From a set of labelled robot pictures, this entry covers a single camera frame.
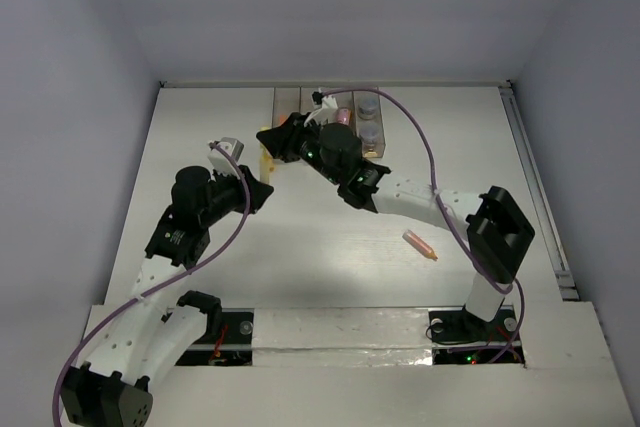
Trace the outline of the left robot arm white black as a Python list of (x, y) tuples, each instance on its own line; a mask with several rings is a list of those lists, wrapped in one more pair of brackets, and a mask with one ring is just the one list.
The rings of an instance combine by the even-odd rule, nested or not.
[(186, 349), (224, 333), (220, 299), (184, 286), (211, 260), (210, 228), (233, 212), (256, 213), (273, 192), (245, 165), (176, 173), (128, 301), (86, 335), (58, 376), (56, 425), (63, 417), (78, 426), (147, 423), (154, 390)]

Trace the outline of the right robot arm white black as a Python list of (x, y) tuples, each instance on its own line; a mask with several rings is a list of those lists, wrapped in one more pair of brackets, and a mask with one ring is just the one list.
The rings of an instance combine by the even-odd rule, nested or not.
[(422, 185), (364, 158), (361, 140), (349, 127), (320, 126), (299, 113), (258, 132), (256, 138), (276, 160), (307, 163), (356, 210), (406, 217), (449, 231), (476, 271), (461, 309), (462, 331), (482, 339), (496, 328), (496, 316), (535, 237), (506, 189), (493, 186), (486, 193), (470, 194)]

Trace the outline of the yellow highlighter pen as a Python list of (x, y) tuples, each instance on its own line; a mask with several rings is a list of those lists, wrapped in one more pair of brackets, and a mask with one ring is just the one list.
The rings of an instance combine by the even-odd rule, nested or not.
[(261, 147), (259, 171), (260, 181), (265, 184), (270, 184), (270, 177), (274, 171), (274, 163), (271, 154), (264, 146)]

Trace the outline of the small clear jar blue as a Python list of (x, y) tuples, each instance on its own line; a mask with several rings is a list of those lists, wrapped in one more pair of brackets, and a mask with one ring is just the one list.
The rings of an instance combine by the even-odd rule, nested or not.
[(358, 126), (358, 135), (364, 145), (378, 144), (382, 133), (382, 128), (374, 121), (361, 122)]

